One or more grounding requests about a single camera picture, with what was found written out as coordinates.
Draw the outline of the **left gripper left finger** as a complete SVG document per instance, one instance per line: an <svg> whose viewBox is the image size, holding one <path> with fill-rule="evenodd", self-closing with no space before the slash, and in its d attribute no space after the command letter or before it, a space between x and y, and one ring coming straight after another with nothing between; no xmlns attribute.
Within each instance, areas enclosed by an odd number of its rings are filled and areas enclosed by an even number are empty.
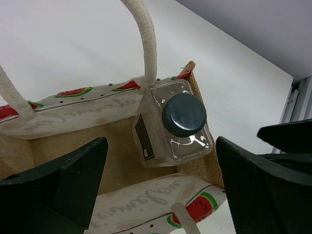
<svg viewBox="0 0 312 234"><path fill-rule="evenodd" d="M0 182L2 234L82 234L89 228L108 152L98 137Z"/></svg>

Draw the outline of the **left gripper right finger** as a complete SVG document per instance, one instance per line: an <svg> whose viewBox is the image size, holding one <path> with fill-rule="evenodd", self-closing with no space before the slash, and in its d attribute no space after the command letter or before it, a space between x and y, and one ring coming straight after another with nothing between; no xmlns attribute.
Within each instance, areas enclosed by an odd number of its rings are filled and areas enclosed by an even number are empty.
<svg viewBox="0 0 312 234"><path fill-rule="evenodd" d="M221 136L216 151L236 233L312 232L311 155L256 155Z"/></svg>

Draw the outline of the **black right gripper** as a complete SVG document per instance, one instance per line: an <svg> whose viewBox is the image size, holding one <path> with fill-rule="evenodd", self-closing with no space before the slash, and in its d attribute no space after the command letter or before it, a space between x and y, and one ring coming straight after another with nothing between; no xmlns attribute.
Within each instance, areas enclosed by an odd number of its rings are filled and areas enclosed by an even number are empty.
<svg viewBox="0 0 312 234"><path fill-rule="evenodd" d="M281 153L262 155L263 158L287 168L312 174L312 120L262 127L257 137Z"/></svg>

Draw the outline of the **canvas watermelon print bag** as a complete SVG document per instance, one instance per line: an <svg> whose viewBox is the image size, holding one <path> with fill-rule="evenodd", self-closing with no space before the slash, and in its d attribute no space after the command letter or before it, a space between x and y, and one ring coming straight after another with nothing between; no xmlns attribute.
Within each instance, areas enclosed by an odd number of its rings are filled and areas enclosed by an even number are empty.
<svg viewBox="0 0 312 234"><path fill-rule="evenodd" d="M154 25L145 4L126 0L140 32L144 75L106 86L63 91L26 101L5 71L0 94L0 180L66 155L98 137L108 152L89 228L83 234L199 233L198 223L226 201L215 143L209 154L177 166L143 165L133 124L147 88L187 80L202 101L189 62L180 75L157 81Z"/></svg>

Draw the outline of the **clear bottle grey cap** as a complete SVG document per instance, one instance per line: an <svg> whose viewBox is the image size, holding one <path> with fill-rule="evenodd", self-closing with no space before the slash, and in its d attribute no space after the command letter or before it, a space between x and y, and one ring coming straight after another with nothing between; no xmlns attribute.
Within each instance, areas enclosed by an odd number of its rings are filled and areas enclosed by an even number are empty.
<svg viewBox="0 0 312 234"><path fill-rule="evenodd" d="M185 79L161 82L145 90L133 133L147 167L177 166L213 149L205 105Z"/></svg>

